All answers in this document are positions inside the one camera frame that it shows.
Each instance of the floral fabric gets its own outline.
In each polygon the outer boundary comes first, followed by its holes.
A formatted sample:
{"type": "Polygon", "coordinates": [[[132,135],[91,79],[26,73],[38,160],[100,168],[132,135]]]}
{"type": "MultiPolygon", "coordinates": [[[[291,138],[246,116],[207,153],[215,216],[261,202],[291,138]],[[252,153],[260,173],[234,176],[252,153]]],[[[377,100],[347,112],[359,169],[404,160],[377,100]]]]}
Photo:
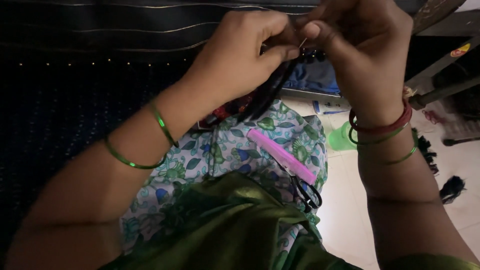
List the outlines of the floral fabric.
{"type": "MultiPolygon", "coordinates": [[[[268,153],[246,137],[250,129],[262,133],[280,144],[286,151],[317,176],[314,184],[320,192],[327,178],[325,134],[316,116],[301,117],[280,100],[257,121],[237,123],[234,117],[225,119],[211,132],[186,134],[179,140],[180,148],[172,147],[167,160],[152,171],[120,220],[124,250],[128,253],[136,242],[155,236],[169,235],[183,224],[188,209],[176,205],[182,190],[191,183],[219,177],[231,171],[241,172],[255,180],[280,202],[297,206],[293,187],[286,172],[281,170],[268,153]]],[[[307,214],[311,227],[319,218],[307,214]]],[[[298,234],[306,233],[300,224],[281,224],[278,230],[279,256],[291,249],[298,234]]]]}

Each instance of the blue cloth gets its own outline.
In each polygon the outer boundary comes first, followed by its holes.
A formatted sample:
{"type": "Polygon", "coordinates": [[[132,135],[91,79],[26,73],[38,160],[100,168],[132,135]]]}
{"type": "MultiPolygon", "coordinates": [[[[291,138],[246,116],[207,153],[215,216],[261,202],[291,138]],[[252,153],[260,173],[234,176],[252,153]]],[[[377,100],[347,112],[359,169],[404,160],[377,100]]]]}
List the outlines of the blue cloth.
{"type": "Polygon", "coordinates": [[[283,87],[340,93],[336,84],[335,71],[328,60],[298,64],[283,87]]]}

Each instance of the green bangle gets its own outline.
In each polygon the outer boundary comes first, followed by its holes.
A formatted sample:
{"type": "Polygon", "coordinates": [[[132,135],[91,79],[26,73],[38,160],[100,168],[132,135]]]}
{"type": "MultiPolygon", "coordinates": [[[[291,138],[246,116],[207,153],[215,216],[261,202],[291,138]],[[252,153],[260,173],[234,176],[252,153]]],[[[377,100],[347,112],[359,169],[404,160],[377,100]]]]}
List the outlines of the green bangle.
{"type": "Polygon", "coordinates": [[[410,151],[410,153],[408,153],[406,156],[402,157],[401,159],[399,160],[395,160],[395,161],[387,161],[387,162],[384,162],[385,165],[394,165],[394,164],[398,164],[402,161],[406,161],[411,155],[413,155],[413,153],[415,152],[415,150],[417,150],[417,146],[419,144],[419,139],[417,136],[415,136],[415,132],[412,130],[412,135],[413,135],[413,140],[415,141],[415,144],[413,145],[413,148],[412,150],[410,151]]]}
{"type": "Polygon", "coordinates": [[[153,114],[155,115],[158,123],[160,124],[160,127],[163,130],[163,134],[165,134],[165,137],[167,137],[168,141],[175,147],[179,147],[179,143],[175,142],[172,138],[172,135],[170,135],[170,132],[168,131],[167,127],[165,126],[165,123],[162,120],[162,116],[158,112],[158,110],[155,107],[155,104],[153,102],[150,102],[150,108],[152,109],[153,114]]]}
{"type": "Polygon", "coordinates": [[[392,138],[393,136],[397,135],[400,133],[400,131],[402,131],[407,125],[408,125],[409,122],[407,122],[405,125],[403,125],[402,127],[399,127],[397,128],[395,131],[393,131],[392,133],[390,133],[387,137],[385,138],[381,138],[381,139],[378,139],[376,141],[372,141],[372,142],[366,142],[366,143],[361,143],[361,142],[357,142],[355,141],[353,138],[352,138],[352,132],[353,132],[353,127],[350,127],[350,131],[348,132],[348,138],[350,139],[350,141],[356,145],[361,145],[361,146],[365,146],[365,145],[375,145],[375,144],[379,144],[381,142],[384,142],[390,138],[392,138]]]}
{"type": "Polygon", "coordinates": [[[148,170],[148,169],[155,169],[156,167],[160,166],[163,164],[163,162],[167,159],[167,154],[165,154],[163,156],[163,159],[155,164],[155,165],[151,165],[151,166],[144,166],[144,165],[138,165],[138,164],[135,164],[133,162],[130,162],[128,161],[126,158],[124,158],[121,154],[119,154],[114,148],[113,146],[110,144],[110,142],[108,141],[108,136],[105,137],[105,146],[107,146],[107,149],[108,151],[110,152],[110,154],[112,154],[112,156],[114,156],[116,159],[118,159],[120,162],[122,162],[123,164],[126,164],[128,166],[131,166],[131,167],[134,167],[134,168],[138,168],[138,169],[144,169],[144,170],[148,170]]]}

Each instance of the scissors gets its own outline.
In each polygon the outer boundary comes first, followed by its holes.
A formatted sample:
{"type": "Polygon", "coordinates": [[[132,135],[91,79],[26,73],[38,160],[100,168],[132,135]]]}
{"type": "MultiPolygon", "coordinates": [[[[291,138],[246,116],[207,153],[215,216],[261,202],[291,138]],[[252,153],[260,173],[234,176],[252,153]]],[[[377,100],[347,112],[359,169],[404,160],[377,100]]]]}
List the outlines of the scissors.
{"type": "Polygon", "coordinates": [[[299,179],[289,168],[280,164],[280,162],[278,162],[276,159],[274,160],[278,164],[280,169],[288,173],[288,175],[290,176],[290,184],[293,187],[293,200],[296,201],[297,199],[299,199],[304,204],[305,210],[303,212],[305,212],[305,214],[310,213],[312,209],[318,209],[320,206],[322,206],[322,197],[314,186],[303,181],[302,179],[299,179]],[[312,200],[312,198],[308,195],[307,191],[303,189],[302,184],[307,185],[307,188],[309,187],[313,194],[317,196],[318,204],[316,204],[315,201],[312,200]]]}

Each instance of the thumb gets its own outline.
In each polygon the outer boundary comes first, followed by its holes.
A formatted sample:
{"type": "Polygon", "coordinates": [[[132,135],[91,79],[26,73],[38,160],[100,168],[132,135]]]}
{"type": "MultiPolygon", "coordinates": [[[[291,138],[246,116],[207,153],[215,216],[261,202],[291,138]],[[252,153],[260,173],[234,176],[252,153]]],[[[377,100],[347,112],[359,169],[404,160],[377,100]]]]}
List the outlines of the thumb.
{"type": "Polygon", "coordinates": [[[306,38],[324,50],[333,65],[351,63],[359,55],[353,45],[325,22],[311,21],[302,31],[306,38]]]}
{"type": "Polygon", "coordinates": [[[293,45],[279,45],[275,46],[259,57],[259,62],[269,73],[283,62],[295,59],[300,55],[300,50],[293,45]]]}

